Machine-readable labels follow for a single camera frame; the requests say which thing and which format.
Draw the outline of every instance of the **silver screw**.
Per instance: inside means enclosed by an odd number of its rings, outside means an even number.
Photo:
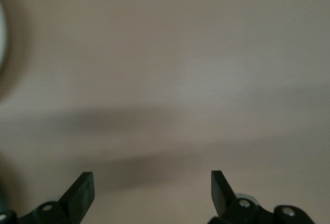
[[[2,215],[0,215],[0,220],[4,220],[4,219],[6,219],[7,218],[7,215],[6,214],[2,214]]]
[[[250,207],[250,203],[248,201],[246,201],[245,199],[242,199],[239,201],[239,204],[242,206],[242,207]]]
[[[51,210],[53,206],[51,205],[46,205],[45,207],[42,208],[42,211],[48,211]]]
[[[294,216],[295,212],[293,211],[293,209],[289,208],[289,207],[284,207],[282,209],[283,213],[289,216]]]

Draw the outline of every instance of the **black plastic part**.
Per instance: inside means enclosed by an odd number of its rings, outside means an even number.
[[[58,202],[46,202],[20,218],[0,212],[0,224],[79,224],[94,200],[93,173],[84,172]]]
[[[293,206],[277,206],[274,213],[255,205],[248,199],[236,198],[221,171],[212,171],[212,200],[218,217],[208,224],[314,224],[301,209]],[[288,215],[283,208],[288,207],[294,214]]]

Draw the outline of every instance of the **black robotic arm part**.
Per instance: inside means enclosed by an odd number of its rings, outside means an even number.
[[[93,200],[93,173],[84,172],[57,202],[46,202],[20,218],[2,211],[0,224],[79,224]]]
[[[212,200],[218,217],[209,224],[314,224],[301,209],[280,205],[274,213],[245,198],[237,198],[221,171],[212,171]]]

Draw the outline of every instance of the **white round object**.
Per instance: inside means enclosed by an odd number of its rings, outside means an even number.
[[[0,67],[5,60],[5,52],[7,45],[7,24],[5,19],[5,12],[0,3]]]

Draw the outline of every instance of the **beige surface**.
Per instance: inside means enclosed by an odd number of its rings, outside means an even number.
[[[94,171],[83,223],[206,223],[210,171],[330,219],[330,0],[1,0],[0,176],[20,215]]]

